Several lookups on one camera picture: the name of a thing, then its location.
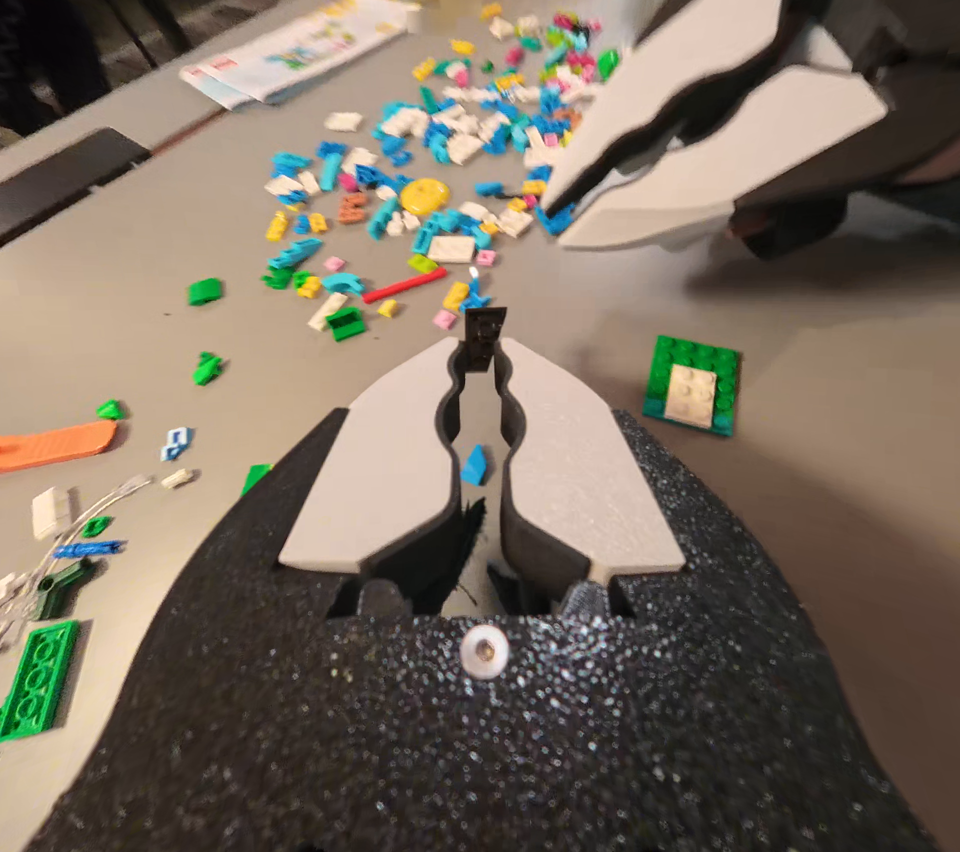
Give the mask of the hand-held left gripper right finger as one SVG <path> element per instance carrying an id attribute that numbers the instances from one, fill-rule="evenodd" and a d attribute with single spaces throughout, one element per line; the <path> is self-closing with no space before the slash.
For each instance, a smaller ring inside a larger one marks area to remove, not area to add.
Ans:
<path id="1" fill-rule="evenodd" d="M 610 406 L 581 379 L 500 339 L 495 386 L 503 557 L 530 584 L 675 573 L 686 558 Z"/>

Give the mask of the orange brick separator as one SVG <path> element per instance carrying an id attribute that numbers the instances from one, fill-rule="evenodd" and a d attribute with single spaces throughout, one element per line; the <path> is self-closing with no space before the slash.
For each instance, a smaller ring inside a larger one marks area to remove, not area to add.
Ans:
<path id="1" fill-rule="evenodd" d="M 99 419 L 41 433 L 1 436 L 1 474 L 11 474 L 101 454 L 114 441 L 117 422 Z"/>

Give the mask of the black flat panel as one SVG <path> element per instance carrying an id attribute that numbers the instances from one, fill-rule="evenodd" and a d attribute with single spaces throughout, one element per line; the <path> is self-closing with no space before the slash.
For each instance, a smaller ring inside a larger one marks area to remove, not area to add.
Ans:
<path id="1" fill-rule="evenodd" d="M 114 128 L 100 128 L 1 183 L 1 246 L 153 158 Z"/>

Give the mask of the dark green toy piece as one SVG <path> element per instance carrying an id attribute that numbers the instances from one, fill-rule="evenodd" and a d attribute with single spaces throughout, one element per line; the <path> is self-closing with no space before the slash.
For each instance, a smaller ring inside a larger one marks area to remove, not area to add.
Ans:
<path id="1" fill-rule="evenodd" d="M 57 572 L 48 574 L 37 584 L 36 603 L 31 615 L 35 622 L 63 618 L 69 597 L 94 576 L 98 562 L 81 557 Z"/>

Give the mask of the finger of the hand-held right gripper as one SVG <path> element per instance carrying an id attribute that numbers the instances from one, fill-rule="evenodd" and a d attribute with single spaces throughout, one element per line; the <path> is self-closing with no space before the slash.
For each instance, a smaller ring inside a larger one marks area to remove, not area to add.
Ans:
<path id="1" fill-rule="evenodd" d="M 587 110 L 543 196 L 553 214 L 594 190 L 620 163 L 677 135 L 679 109 L 714 79 L 759 59 L 779 31 L 784 0 L 692 0 L 626 56 Z"/>
<path id="2" fill-rule="evenodd" d="M 735 201 L 880 122 L 888 102 L 863 77 L 787 66 L 721 126 L 679 144 L 664 134 L 579 203 L 564 248 L 685 248 L 722 230 Z"/>

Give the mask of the green brick build white top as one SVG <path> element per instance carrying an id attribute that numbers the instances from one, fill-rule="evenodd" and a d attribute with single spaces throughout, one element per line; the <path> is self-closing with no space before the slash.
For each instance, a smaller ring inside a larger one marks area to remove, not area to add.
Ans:
<path id="1" fill-rule="evenodd" d="M 731 438 L 741 365 L 736 350 L 661 334 L 654 343 L 642 414 Z"/>

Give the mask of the white instruction booklet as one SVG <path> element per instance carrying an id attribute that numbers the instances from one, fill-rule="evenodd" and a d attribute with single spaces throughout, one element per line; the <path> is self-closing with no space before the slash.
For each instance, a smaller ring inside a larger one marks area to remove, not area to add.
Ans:
<path id="1" fill-rule="evenodd" d="M 415 31 L 422 12 L 417 2 L 333 0 L 250 42 L 184 66 L 178 77 L 228 111 L 275 104 Z"/>

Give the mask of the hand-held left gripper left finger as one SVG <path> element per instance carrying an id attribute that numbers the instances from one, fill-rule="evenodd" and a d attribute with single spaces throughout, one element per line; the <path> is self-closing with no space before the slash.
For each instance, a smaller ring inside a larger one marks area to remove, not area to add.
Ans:
<path id="1" fill-rule="evenodd" d="M 460 481 L 443 414 L 459 398 L 451 363 L 460 345 L 441 339 L 349 405 L 279 552 L 280 565 L 357 575 L 458 510 Z"/>

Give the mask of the grey desk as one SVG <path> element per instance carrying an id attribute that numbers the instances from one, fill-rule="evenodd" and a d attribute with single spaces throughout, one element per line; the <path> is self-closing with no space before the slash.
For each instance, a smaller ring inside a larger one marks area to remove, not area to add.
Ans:
<path id="1" fill-rule="evenodd" d="M 918 212 L 858 195 L 771 262 L 499 243 L 504 336 L 637 415 L 688 558 L 621 586 L 630 617 L 495 618 L 507 667 L 474 681 L 492 481 L 462 616 L 328 622 L 342 577 L 278 566 L 323 419 L 445 338 L 450 281 L 354 340 L 310 330 L 260 281 L 270 160 L 413 99 L 446 43 L 218 118 L 2 249 L 2 432 L 130 412 L 107 452 L 2 476 L 2 574 L 42 560 L 47 488 L 88 508 L 168 475 L 177 426 L 198 471 L 106 510 L 126 546 L 74 599 L 54 728 L 2 745 L 2 850 L 958 850 L 958 231 Z M 660 335 L 742 354 L 732 437 L 642 414 Z M 203 351 L 224 367 L 198 386 Z"/>

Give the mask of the clear plastic piece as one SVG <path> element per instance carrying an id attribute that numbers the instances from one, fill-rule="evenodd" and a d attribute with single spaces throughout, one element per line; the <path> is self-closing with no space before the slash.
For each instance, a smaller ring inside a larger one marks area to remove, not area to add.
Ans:
<path id="1" fill-rule="evenodd" d="M 83 527 L 93 518 L 104 514 L 106 510 L 125 498 L 135 494 L 140 489 L 150 486 L 156 477 L 152 474 L 137 474 L 116 486 L 108 494 L 96 500 L 88 509 L 78 513 L 78 516 L 72 519 L 63 532 L 54 536 L 53 546 L 47 551 L 43 558 L 44 563 L 54 561 L 57 552 L 63 548 L 72 546 L 79 541 Z"/>

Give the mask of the small black toy brick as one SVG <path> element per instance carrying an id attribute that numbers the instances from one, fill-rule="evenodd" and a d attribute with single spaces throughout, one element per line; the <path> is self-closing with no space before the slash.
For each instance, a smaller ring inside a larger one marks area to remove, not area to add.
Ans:
<path id="1" fill-rule="evenodd" d="M 476 306 L 464 312 L 464 371 L 486 373 L 507 318 L 505 306 Z"/>

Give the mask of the pile of colourful toy bricks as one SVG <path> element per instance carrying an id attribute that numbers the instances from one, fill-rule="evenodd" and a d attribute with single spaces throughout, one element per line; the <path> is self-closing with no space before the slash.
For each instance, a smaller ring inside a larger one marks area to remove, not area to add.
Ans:
<path id="1" fill-rule="evenodd" d="M 272 157 L 265 189 L 278 205 L 265 240 L 280 249 L 260 280 L 300 298 L 322 297 L 313 329 L 327 331 L 327 316 L 360 310 L 359 303 L 376 306 L 381 318 L 401 307 L 402 294 L 365 304 L 361 294 L 376 287 L 348 274 L 337 255 L 319 259 L 333 225 L 361 226 L 375 243 L 409 242 L 407 271 L 393 283 L 465 267 L 433 319 L 439 329 L 488 306 L 481 270 L 497 262 L 497 240 L 519 239 L 538 220 L 533 209 L 542 207 L 556 161 L 626 53 L 623 45 L 598 45 L 601 22 L 572 12 L 510 22 L 493 3 L 482 19 L 505 46 L 499 58 L 474 66 L 475 44 L 451 40 L 448 58 L 418 63 L 417 100 L 382 107 L 369 132 L 373 149 L 326 139 L 312 154 Z"/>

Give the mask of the long green toy plate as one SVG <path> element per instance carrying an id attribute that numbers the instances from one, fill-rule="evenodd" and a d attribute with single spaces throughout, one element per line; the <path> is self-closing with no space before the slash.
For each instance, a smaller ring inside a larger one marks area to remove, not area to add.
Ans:
<path id="1" fill-rule="evenodd" d="M 30 632 L 2 706 L 2 744 L 54 726 L 80 630 L 78 619 L 66 619 Z"/>

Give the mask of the red toy bar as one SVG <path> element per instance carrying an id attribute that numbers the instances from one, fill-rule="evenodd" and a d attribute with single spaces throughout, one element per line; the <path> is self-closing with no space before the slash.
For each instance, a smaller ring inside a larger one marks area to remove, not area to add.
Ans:
<path id="1" fill-rule="evenodd" d="M 361 294 L 361 299 L 366 305 L 371 305 L 387 299 L 397 298 L 397 296 L 409 291 L 444 280 L 448 275 L 449 271 L 446 268 L 438 266 L 432 271 L 417 273 L 401 281 L 392 282 L 379 288 L 365 291 Z"/>

